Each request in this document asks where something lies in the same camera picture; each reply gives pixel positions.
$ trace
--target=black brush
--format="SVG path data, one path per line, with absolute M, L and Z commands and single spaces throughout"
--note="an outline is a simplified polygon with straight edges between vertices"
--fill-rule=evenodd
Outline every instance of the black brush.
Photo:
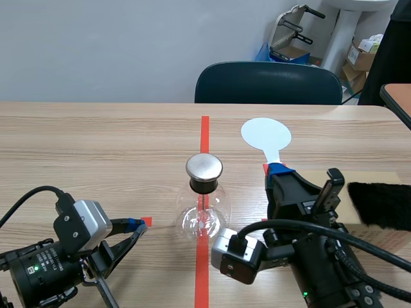
M 348 183 L 348 194 L 361 220 L 382 229 L 411 231 L 411 186 Z

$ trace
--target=wire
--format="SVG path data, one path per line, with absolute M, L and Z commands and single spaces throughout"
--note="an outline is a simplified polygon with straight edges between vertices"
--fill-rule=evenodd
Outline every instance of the wire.
M 354 246 L 358 249 L 370 253 L 371 255 L 375 255 L 376 257 L 411 273 L 411 263 L 409 263 L 407 260 L 404 260 L 381 248 L 378 248 L 373 244 L 365 242 L 362 239 L 352 236 L 351 234 L 343 233 L 341 231 L 331 228 L 326 228 L 320 225 L 316 225 L 314 223 L 307 223 L 305 221 L 297 221 L 291 219 L 272 219 L 268 221 L 260 221 L 258 223 L 253 223 L 243 228 L 240 232 L 238 232 L 238 237 L 240 239 L 244 239 L 245 236 L 251 232 L 268 228 L 305 230 L 312 232 L 314 234 L 330 237 L 332 239 L 338 239 L 345 244 Z
M 34 188 L 33 190 L 27 192 L 23 197 L 21 197 L 19 199 L 19 201 L 17 201 L 15 203 L 15 205 L 13 205 L 11 207 L 10 210 L 8 210 L 8 212 L 3 216 L 3 218 L 1 218 L 0 220 L 0 228 L 10 219 L 10 217 L 14 214 L 14 212 L 24 203 L 27 201 L 28 198 L 34 196 L 35 194 L 38 194 L 39 192 L 42 191 L 52 191 L 53 193 L 55 193 L 58 197 L 60 197 L 61 195 L 63 195 L 63 191 L 61 191 L 60 189 L 53 187 L 53 186 L 40 186 L 38 188 Z
M 352 100 L 354 97 L 356 97 L 357 95 L 359 95 L 359 93 L 361 93 L 362 90 L 359 90 L 356 94 L 350 96 L 349 98 L 347 98 L 345 101 L 343 101 L 341 103 L 341 105 L 344 105 L 345 103 L 347 103 L 348 101 Z
M 367 283 L 368 285 L 384 292 L 392 297 L 398 298 L 399 300 L 403 300 L 404 302 L 411 303 L 411 293 L 405 290 L 398 289 L 393 286 L 389 286 L 388 284 L 384 284 L 364 273 L 360 270 L 348 256 L 340 249 L 337 249 L 335 255 L 338 257 L 339 261 L 354 275 L 356 275 L 359 279 Z

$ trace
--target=glass bottle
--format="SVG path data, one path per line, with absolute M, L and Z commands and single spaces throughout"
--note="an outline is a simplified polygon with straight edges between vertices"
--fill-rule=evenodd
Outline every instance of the glass bottle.
M 217 181 L 222 171 L 221 160 L 212 154 L 197 154 L 187 161 L 190 180 L 177 196 L 175 213 L 177 230 L 185 237 L 213 239 L 228 227 L 231 205 Z

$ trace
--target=bottle cap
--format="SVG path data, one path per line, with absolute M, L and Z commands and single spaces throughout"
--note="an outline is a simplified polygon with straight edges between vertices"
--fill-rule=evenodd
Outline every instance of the bottle cap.
M 217 179 L 223 172 L 223 164 L 216 156 L 201 153 L 190 157 L 186 164 L 190 186 L 198 194 L 209 194 L 216 190 Z

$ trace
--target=dark green chair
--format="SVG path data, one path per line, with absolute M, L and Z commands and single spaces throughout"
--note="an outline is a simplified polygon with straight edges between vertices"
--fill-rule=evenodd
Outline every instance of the dark green chair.
M 226 62 L 197 81 L 195 103 L 341 105 L 338 78 L 318 67 L 278 62 Z

